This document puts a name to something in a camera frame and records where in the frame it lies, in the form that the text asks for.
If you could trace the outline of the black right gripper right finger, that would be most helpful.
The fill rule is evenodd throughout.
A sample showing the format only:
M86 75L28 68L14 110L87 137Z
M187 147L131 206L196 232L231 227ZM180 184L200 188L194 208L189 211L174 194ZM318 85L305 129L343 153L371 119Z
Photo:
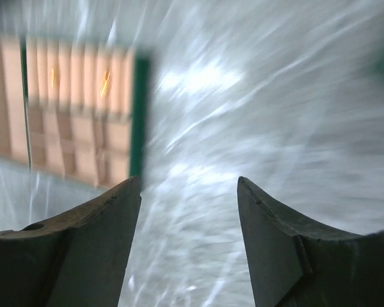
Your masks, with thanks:
M320 223L245 177L237 202L256 306L384 306L384 230Z

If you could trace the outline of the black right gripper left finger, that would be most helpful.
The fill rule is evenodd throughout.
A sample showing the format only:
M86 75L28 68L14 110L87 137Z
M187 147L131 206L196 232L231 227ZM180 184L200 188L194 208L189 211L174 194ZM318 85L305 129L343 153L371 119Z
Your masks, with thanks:
M131 177L57 216L0 232L0 306L117 306L140 191Z

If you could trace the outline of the green jewelry tray insert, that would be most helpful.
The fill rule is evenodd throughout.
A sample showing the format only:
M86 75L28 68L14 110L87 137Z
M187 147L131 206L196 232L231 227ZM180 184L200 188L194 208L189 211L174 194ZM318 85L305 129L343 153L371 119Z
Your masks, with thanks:
M121 46L0 38L0 159L97 188L141 176L149 70Z

